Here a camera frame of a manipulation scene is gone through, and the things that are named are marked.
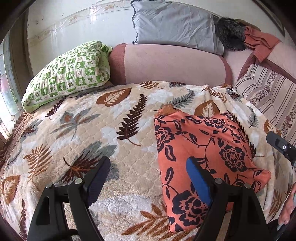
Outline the person's right hand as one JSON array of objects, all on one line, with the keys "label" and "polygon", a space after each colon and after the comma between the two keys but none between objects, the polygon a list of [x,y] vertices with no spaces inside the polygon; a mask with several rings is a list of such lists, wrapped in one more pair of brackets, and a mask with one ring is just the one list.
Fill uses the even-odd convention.
[{"label": "person's right hand", "polygon": [[288,195],[288,198],[286,199],[283,205],[283,209],[278,218],[279,226],[286,225],[290,221],[290,216],[295,208],[295,204],[294,204],[295,192],[296,192],[296,183],[292,185],[292,189]]}]

